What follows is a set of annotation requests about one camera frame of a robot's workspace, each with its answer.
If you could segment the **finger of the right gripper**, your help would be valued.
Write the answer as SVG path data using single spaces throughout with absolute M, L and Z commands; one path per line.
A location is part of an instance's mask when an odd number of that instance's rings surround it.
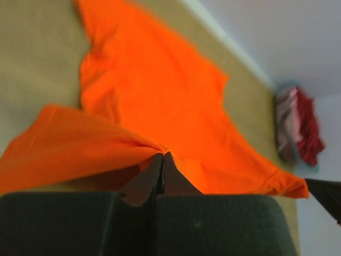
M 305 179 L 305 181 L 307 183 L 309 192 L 340 226 L 340 182 L 316 179 Z

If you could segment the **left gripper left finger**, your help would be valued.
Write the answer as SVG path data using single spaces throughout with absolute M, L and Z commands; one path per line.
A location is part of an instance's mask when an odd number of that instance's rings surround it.
M 147 168 L 120 188 L 117 193 L 134 206 L 141 206 L 163 194 L 163 155 L 156 154 Z

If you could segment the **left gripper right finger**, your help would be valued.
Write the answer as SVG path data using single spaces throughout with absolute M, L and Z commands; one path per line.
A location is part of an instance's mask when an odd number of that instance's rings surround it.
M 170 152 L 163 156 L 159 193 L 165 196 L 199 196 L 202 193 L 177 169 Z

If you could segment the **orange t-shirt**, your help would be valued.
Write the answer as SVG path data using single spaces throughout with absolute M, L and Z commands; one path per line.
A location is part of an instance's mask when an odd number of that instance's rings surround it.
M 228 77 L 130 1 L 76 1 L 91 41 L 82 109 L 46 105 L 1 157 L 1 193 L 113 172 L 123 186 L 155 154 L 204 194 L 307 198 L 304 179 L 260 155 L 223 109 Z

